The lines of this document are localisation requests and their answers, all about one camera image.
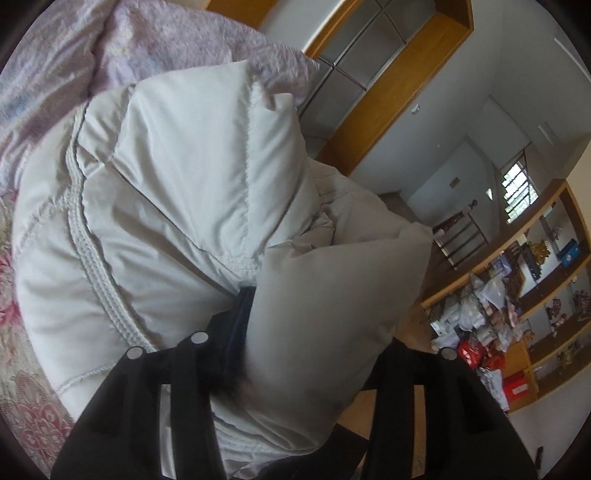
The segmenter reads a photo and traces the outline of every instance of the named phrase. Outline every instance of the lavender blanket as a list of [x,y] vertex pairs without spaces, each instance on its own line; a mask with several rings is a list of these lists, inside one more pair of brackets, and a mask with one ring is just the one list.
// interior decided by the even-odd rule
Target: lavender blanket
[[221,15],[162,0],[57,0],[0,73],[0,195],[40,139],[106,89],[169,70],[249,60],[271,93],[306,97],[318,65]]

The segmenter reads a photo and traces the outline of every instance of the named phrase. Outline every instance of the floral bedspread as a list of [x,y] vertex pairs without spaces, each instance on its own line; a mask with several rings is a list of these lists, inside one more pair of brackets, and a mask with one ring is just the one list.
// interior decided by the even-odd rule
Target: floral bedspread
[[0,197],[0,414],[49,476],[74,422],[37,362],[14,298],[11,224],[15,196]]

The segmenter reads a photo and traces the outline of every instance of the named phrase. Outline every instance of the wooden railing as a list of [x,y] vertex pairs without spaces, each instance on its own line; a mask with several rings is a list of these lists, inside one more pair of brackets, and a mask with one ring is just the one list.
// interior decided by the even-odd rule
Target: wooden railing
[[449,263],[452,269],[456,270],[482,247],[488,245],[488,240],[472,215],[468,213],[439,238],[437,244],[444,256],[441,262]]

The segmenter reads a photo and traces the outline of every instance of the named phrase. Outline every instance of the red box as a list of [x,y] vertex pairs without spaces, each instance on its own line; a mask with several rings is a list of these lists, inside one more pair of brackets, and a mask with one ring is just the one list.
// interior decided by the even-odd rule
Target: red box
[[525,397],[530,392],[530,386],[527,383],[524,372],[511,375],[503,380],[503,390],[509,403],[518,398]]

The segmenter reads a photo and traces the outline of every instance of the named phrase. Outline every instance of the window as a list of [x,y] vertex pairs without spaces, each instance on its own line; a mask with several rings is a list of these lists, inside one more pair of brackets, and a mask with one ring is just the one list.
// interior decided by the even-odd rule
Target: window
[[505,188],[503,197],[507,203],[505,207],[507,223],[511,223],[535,202],[538,191],[519,160],[505,174],[503,187]]

